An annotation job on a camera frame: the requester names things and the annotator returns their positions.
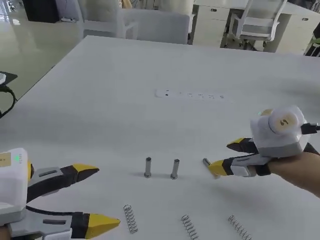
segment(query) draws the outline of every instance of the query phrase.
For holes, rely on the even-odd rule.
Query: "human hand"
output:
[[[320,198],[320,156],[311,152],[273,160],[270,172]]]
[[[10,240],[9,230],[5,226],[0,227],[0,239],[1,240]]]

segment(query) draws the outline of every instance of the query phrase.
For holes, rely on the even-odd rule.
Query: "chair backrest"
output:
[[[287,0],[249,0],[242,18],[278,21]]]
[[[119,0],[74,0],[83,21],[116,22]]]
[[[242,33],[273,41],[287,0],[249,0],[241,17]]]
[[[137,22],[138,40],[187,44],[188,15],[147,9],[122,9],[125,22]]]

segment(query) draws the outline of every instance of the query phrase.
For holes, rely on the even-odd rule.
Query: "desk drawer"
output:
[[[230,10],[229,8],[223,8],[223,7],[200,6],[197,18],[201,20],[216,19],[216,20],[227,21],[229,10]]]
[[[198,20],[195,26],[193,44],[220,48],[227,21]]]
[[[291,15],[290,20],[287,24],[287,28],[304,28],[304,29],[315,29],[320,22],[320,17],[316,16],[301,16]]]
[[[276,53],[302,55],[307,49],[312,35],[313,31],[308,28],[296,27],[286,29],[276,49]]]

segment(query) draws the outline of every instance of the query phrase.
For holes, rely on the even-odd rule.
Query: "white desk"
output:
[[[0,150],[24,147],[35,168],[99,167],[31,205],[121,219],[100,240],[189,240],[184,214],[204,240],[240,239],[231,214],[253,239],[316,239],[320,199],[275,175],[214,180],[201,159],[237,156],[225,145],[250,136],[249,119],[266,108],[297,104],[318,122],[319,66],[313,57],[88,36],[1,119]],[[226,98],[155,97],[166,88]],[[311,141],[318,149],[319,140]],[[171,180],[175,158],[178,179]],[[124,204],[132,205],[139,228],[132,235]]]
[[[247,1],[195,0],[199,11],[193,44],[220,47],[230,9],[244,10]],[[320,14],[287,2],[279,22],[274,41],[268,42],[264,51],[302,55],[320,22]]]

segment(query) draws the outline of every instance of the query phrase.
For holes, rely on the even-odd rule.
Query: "black strap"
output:
[[[11,90],[8,86],[6,86],[6,85],[0,85],[0,92],[2,92],[2,93],[9,93],[9,94],[11,94],[12,97],[13,97],[13,101],[12,101],[11,107],[9,107],[9,109],[8,109],[7,111],[4,111],[3,113],[0,111],[0,119],[1,119],[3,116],[5,116],[8,112],[10,112],[10,111],[14,108],[14,106],[15,106],[15,104],[16,104],[16,102],[17,102],[17,98],[16,98],[16,95],[15,95],[14,91],[12,91],[12,90]]]
[[[268,164],[255,165],[254,168],[255,168],[256,174],[258,174],[259,176],[266,176],[271,174]]]

